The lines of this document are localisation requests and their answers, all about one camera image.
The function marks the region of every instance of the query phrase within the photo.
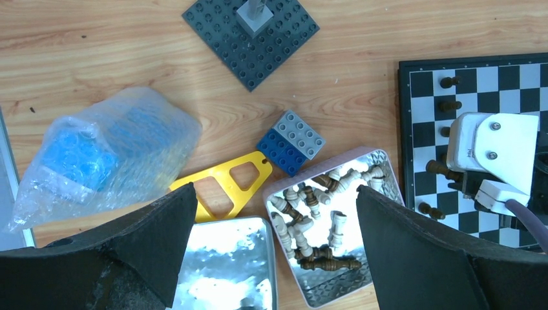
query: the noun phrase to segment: bright blue plastic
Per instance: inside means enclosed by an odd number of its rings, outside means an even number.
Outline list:
[[[303,153],[274,129],[270,129],[257,143],[257,149],[290,176],[296,175],[306,161]]]

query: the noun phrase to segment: metal tray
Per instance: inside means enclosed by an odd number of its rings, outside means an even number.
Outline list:
[[[259,217],[195,224],[171,309],[242,308],[278,309],[270,224]]]
[[[271,213],[281,214],[270,202],[271,196],[283,197],[283,190],[288,187],[297,189],[297,185],[304,182],[306,185],[322,188],[310,179],[342,166],[341,175],[349,168],[358,171],[367,171],[369,167],[380,166],[385,175],[385,182],[381,193],[390,199],[403,205],[403,199],[394,176],[394,170],[385,151],[370,147],[359,147],[350,150],[334,158],[326,160],[318,165],[312,166],[293,178],[286,178],[273,183],[263,193],[264,205],[268,210],[270,220]],[[362,287],[372,283],[369,265],[365,256],[365,249],[361,238],[357,213],[356,213],[356,189],[360,184],[366,185],[363,180],[355,180],[351,187],[344,193],[332,198],[330,205],[321,205],[319,220],[314,220],[314,226],[304,233],[308,243],[312,247],[320,247],[328,243],[329,230],[332,227],[332,214],[334,211],[341,211],[347,215],[347,222],[344,228],[343,246],[333,251],[335,256],[351,255],[356,257],[363,266],[359,270],[349,271],[341,269],[338,271],[323,271],[322,269],[304,270],[300,268],[297,260],[288,259],[291,271],[299,285],[299,289],[309,307],[318,308],[324,306],[344,295],[350,294]],[[297,210],[303,215],[310,216],[310,209],[304,203],[299,204]],[[292,219],[286,214],[281,214],[286,223]]]

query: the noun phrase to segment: gray cable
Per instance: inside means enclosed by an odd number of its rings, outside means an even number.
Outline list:
[[[544,253],[548,253],[548,229],[546,226],[524,205],[516,200],[510,199],[504,203],[506,209],[510,210],[524,224],[533,238],[538,242]]]

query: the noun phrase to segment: black square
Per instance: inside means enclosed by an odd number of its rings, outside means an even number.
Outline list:
[[[480,239],[491,241],[494,243],[500,243],[500,230],[480,232]]]
[[[476,69],[455,70],[455,75],[461,77],[461,83],[456,86],[457,94],[471,94],[478,91]]]
[[[548,63],[540,65],[540,86],[548,87]]]
[[[447,157],[448,145],[436,145],[436,160],[440,163],[447,163],[443,160],[444,156]]]
[[[520,66],[498,67],[498,89],[520,89]]]
[[[445,215],[459,212],[459,192],[442,192],[437,195],[437,208]]]
[[[430,72],[411,73],[411,97],[429,97],[434,95],[434,77]]]
[[[434,97],[434,119],[436,121],[445,121],[446,119],[456,119],[457,118],[457,111],[449,111],[449,112],[442,112],[439,109],[439,104],[442,102],[453,102],[456,100],[455,95],[449,95],[449,96],[438,96]]]
[[[459,214],[459,230],[463,233],[473,234],[480,231],[480,212],[472,211]]]
[[[274,13],[269,26],[256,37],[236,20],[243,0],[198,0],[183,18],[252,91],[305,44],[320,27],[298,0],[267,2]]]
[[[433,121],[413,124],[413,147],[431,147],[436,144],[436,128]]]
[[[478,94],[478,112],[498,113],[500,112],[499,92],[481,92]]]
[[[520,247],[537,244],[529,231],[520,231]]]
[[[534,112],[540,110],[540,88],[520,90],[520,111]]]
[[[436,175],[429,172],[415,173],[415,196],[436,193]]]
[[[540,111],[540,131],[548,132],[548,111]]]

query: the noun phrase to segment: chessboard black border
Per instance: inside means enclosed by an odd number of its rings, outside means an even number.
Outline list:
[[[411,120],[411,89],[410,73],[416,71],[431,71],[444,69],[466,69],[480,67],[498,67],[507,65],[525,65],[527,63],[548,63],[548,53],[515,54],[505,56],[461,57],[429,60],[406,60],[399,62],[399,113],[400,113],[400,143],[403,170],[403,187],[405,205],[415,209],[415,187],[413,184],[413,136]],[[538,251],[538,245],[520,247],[528,251]]]

